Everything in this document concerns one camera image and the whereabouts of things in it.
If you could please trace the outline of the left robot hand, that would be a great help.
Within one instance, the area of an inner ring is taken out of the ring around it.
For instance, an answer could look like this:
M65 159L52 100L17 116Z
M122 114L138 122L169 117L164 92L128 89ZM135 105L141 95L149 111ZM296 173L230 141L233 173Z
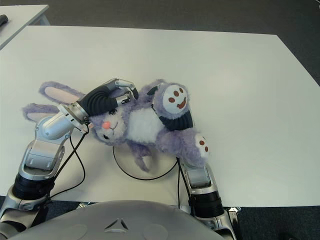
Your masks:
M111 94L120 88L127 88L129 91L123 95L111 97ZM134 83L120 78L113 78L96 87L76 102L89 117L92 117L127 104L132 100L132 97L136 100L139 98L139 93Z

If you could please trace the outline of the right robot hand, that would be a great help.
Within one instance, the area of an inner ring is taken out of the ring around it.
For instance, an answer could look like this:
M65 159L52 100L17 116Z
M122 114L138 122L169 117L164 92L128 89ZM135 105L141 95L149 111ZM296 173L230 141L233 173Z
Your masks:
M152 96L151 108L170 131L185 130L194 126L189 105L189 93L184 85L161 83L147 92Z

